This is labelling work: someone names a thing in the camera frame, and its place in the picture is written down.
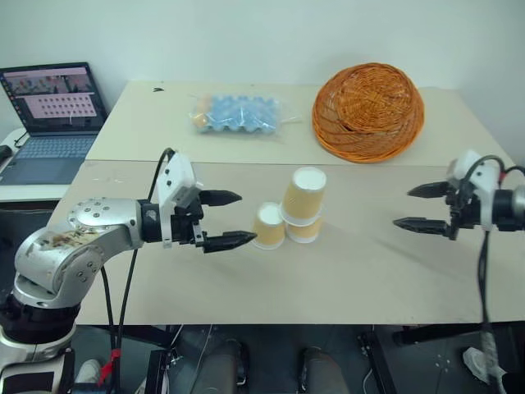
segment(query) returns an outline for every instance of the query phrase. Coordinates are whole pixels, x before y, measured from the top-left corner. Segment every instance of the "black cable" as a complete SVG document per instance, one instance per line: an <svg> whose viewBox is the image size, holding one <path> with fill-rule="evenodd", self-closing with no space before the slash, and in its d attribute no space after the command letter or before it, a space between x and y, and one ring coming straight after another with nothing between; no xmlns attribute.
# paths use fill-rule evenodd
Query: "black cable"
<svg viewBox="0 0 525 394"><path fill-rule="evenodd" d="M161 171L161 166L162 162L164 162L164 158L166 158L167 156L168 160L170 160L174 154L175 151L173 149L166 148L164 149L164 152L162 152L161 157L158 159L157 168L155 169L155 174L153 175L153 182L151 184L151 187L149 188L148 201L151 202L151 198L153 197L153 191L155 190L155 184L157 183L158 173Z"/></svg>
<svg viewBox="0 0 525 394"><path fill-rule="evenodd" d="M473 176L473 173L477 170L477 167L480 164L483 164L484 162L488 160L495 160L500 165L500 173L505 172L505 165L503 163L503 160L501 160L500 157L494 155L494 154L487 154L487 156L483 156L482 158L479 158L474 162L474 164L468 169L467 173L465 174L465 177L459 182L459 188L458 188L458 197L459 199L462 199L464 197L465 189L467 184L470 182L470 178Z"/></svg>
<svg viewBox="0 0 525 394"><path fill-rule="evenodd" d="M105 267L100 268L102 274L102 280L104 282L104 293L106 295L106 310L107 310L107 321L109 325L109 341L112 350L116 348L115 341L115 324L113 322L113 311L112 311L112 299L109 294L109 281L107 280L107 273Z"/></svg>
<svg viewBox="0 0 525 394"><path fill-rule="evenodd" d="M489 392L497 394L500 392L500 385L497 377L493 374L494 369L498 366L498 353L495 347L494 330L492 329L491 320L486 306L486 276L487 260L489 249L489 231L485 231L482 249L477 261L477 284L482 301L482 349L486 357L486 371L489 380Z"/></svg>
<svg viewBox="0 0 525 394"><path fill-rule="evenodd" d="M153 191L155 190L155 185L157 183L158 173L160 172L164 159L167 156L168 160L170 160L175 153L176 151L174 151L173 149L166 148L164 149L164 152L162 152L161 157L158 159L157 168L155 169L155 174L153 175L152 184L149 188L148 201L151 202L151 198L153 197ZM133 255L131 256L131 264L130 264L130 269L128 271L128 278L126 281L126 288L124 290L124 297L122 299L121 316L119 318L118 332L116 335L116 349L121 349L121 346L122 346L122 337L124 333L124 317L126 316L126 306L128 303L128 296L130 294L131 279L133 278L133 271L135 270L135 262L136 262L138 253L139 253L139 250L135 249L133 250ZM114 383L115 383L115 393L118 394L121 390L121 358L120 357L115 358L115 361L113 362L113 377L114 377Z"/></svg>
<svg viewBox="0 0 525 394"><path fill-rule="evenodd" d="M515 170L518 170L518 171L520 171L523 175L525 175L525 167L523 167L523 166L512 166L512 167L509 167L509 168L507 168L507 169L504 171L504 173L505 173L505 174L509 174L510 172L515 171Z"/></svg>
<svg viewBox="0 0 525 394"><path fill-rule="evenodd" d="M18 138L15 140L15 143L14 143L15 148L20 148L20 146L18 145L18 143L20 142L20 140L21 140L22 138L24 138L24 136L25 136L26 134L27 134L27 131L25 131L24 134L22 134L20 137L18 137Z"/></svg>
<svg viewBox="0 0 525 394"><path fill-rule="evenodd" d="M107 323L109 326L109 342L110 342L112 350L115 350L116 338L115 338L115 324L113 322L112 298L109 293L109 281L107 279L107 273L106 273L106 269L104 266L100 268L100 273L102 274L102 280L104 282L104 294L106 296ZM114 387L115 387L115 378L114 378L114 375L112 374L111 381L106 390L106 394L111 394Z"/></svg>

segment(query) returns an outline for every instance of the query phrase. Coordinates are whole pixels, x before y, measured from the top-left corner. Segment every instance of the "paper cup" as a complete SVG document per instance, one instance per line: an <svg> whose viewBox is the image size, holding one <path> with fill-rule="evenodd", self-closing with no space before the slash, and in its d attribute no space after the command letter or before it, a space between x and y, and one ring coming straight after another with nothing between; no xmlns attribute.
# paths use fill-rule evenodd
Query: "paper cup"
<svg viewBox="0 0 525 394"><path fill-rule="evenodd" d="M279 205L264 203L257 211L253 232L257 234L251 243L258 248L271 250L281 246L285 239L285 223L282 220Z"/></svg>
<svg viewBox="0 0 525 394"><path fill-rule="evenodd" d="M322 218L318 218L310 226L293 226L291 224L286 226L286 235L293 241L300 244L309 244L314 242L319 236L321 230Z"/></svg>
<svg viewBox="0 0 525 394"><path fill-rule="evenodd" d="M281 203L281 215L293 226L313 224L320 216L326 174L319 168L302 167L294 172Z"/></svg>

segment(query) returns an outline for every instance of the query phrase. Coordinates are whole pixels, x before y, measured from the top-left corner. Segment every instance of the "laptop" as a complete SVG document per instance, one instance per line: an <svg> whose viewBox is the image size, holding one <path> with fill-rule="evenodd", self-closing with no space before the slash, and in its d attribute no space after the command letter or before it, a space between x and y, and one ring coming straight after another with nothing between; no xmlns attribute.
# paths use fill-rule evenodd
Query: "laptop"
<svg viewBox="0 0 525 394"><path fill-rule="evenodd" d="M69 185L107 118L86 62L0 69L29 139L0 173L0 186Z"/></svg>

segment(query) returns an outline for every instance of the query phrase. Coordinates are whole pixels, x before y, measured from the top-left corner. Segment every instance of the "white cup bottom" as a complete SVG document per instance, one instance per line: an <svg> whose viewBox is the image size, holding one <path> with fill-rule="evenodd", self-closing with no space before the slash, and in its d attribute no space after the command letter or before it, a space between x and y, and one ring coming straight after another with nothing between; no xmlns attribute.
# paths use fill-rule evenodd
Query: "white cup bottom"
<svg viewBox="0 0 525 394"><path fill-rule="evenodd" d="M296 227L306 227L306 226L310 226L311 224L314 224L315 221L321 217L322 206L320 207L319 212L317 212L315 216L313 216L312 218L308 218L308 219L299 219L299 218L294 218L293 216L290 216L286 212L285 207L282 206L282 203L279 204L279 209L281 211L281 216L285 222L287 222L288 224L291 224L292 226L296 226Z"/></svg>
<svg viewBox="0 0 525 394"><path fill-rule="evenodd" d="M259 249L274 250L274 249L277 249L279 246L281 246L284 241L285 240L283 239L281 242L278 242L278 243L276 243L274 245L264 245L264 244L259 244L256 240L253 240L253 241L250 242L250 244L252 244L253 246L255 246L256 248L259 248Z"/></svg>
<svg viewBox="0 0 525 394"><path fill-rule="evenodd" d="M319 233L317 233L315 236L310 236L309 238L303 238L302 236L296 236L293 232L288 230L288 227L286 228L286 235L291 240L298 242L300 244L309 244L311 242L314 242L319 237Z"/></svg>

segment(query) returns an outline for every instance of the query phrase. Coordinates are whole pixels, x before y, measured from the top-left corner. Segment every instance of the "egg carton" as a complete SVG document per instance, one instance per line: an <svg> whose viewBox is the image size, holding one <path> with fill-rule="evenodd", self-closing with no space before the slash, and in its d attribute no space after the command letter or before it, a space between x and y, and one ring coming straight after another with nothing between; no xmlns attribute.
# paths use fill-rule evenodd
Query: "egg carton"
<svg viewBox="0 0 525 394"><path fill-rule="evenodd" d="M279 103L260 96L211 96L201 99L192 116L201 132L275 132Z"/></svg>

